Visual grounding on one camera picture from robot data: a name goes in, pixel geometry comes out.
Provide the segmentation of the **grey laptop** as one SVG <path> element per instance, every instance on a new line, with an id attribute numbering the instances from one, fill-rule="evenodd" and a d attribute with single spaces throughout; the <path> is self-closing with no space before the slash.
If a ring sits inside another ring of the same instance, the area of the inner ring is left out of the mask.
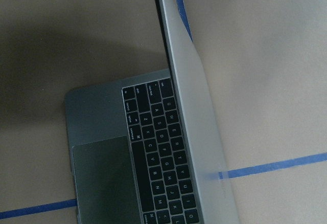
<path id="1" fill-rule="evenodd" d="M 78 223 L 239 223 L 201 59 L 155 2 L 169 67 L 65 96 Z"/>

